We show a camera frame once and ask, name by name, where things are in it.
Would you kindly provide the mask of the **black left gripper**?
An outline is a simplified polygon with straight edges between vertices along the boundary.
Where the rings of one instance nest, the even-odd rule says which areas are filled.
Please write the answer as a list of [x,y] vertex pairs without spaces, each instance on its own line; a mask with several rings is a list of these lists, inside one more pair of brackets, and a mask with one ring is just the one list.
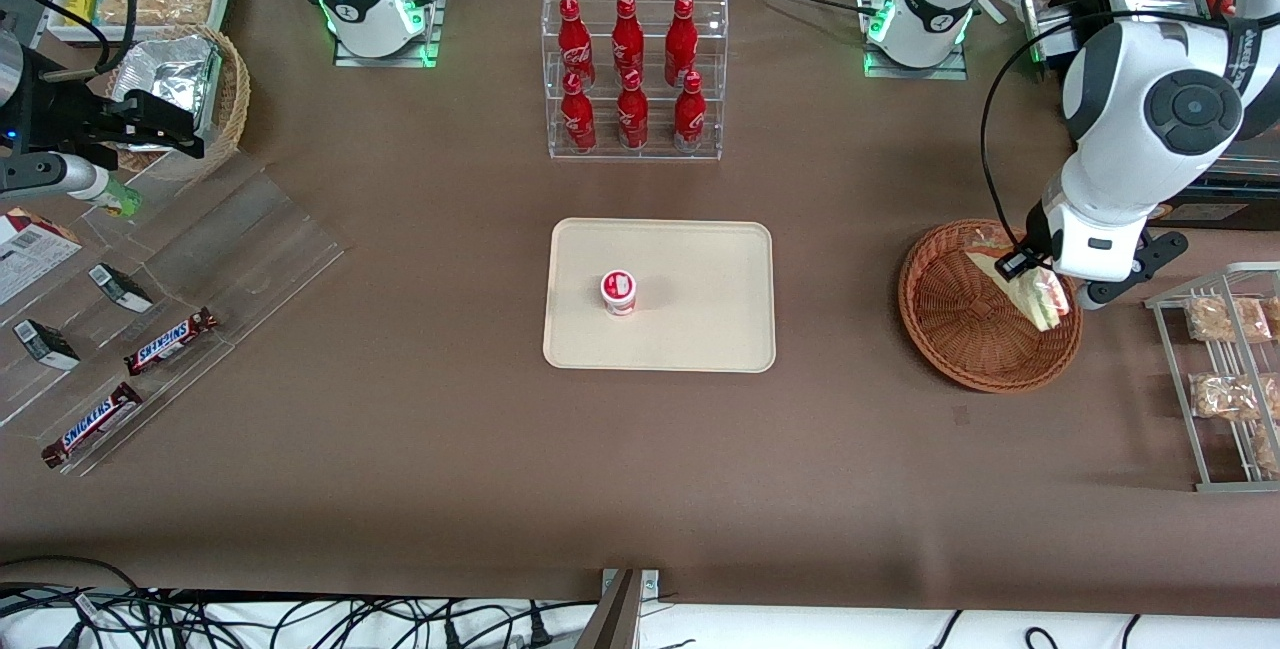
[[1036,260],[1053,259],[1052,233],[1041,201],[1033,204],[1027,212],[1024,252]]

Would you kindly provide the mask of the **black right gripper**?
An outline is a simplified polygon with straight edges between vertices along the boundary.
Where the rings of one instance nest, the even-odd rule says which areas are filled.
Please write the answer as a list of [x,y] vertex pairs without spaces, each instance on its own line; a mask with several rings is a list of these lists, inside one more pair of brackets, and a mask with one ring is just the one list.
[[60,152],[91,163],[116,163],[115,148],[105,146],[108,134],[118,128],[110,108],[132,128],[118,142],[120,154],[206,156],[196,116],[187,108],[146,90],[128,90],[124,99],[111,102],[78,81],[47,83],[40,78],[23,78],[15,88],[15,154]]

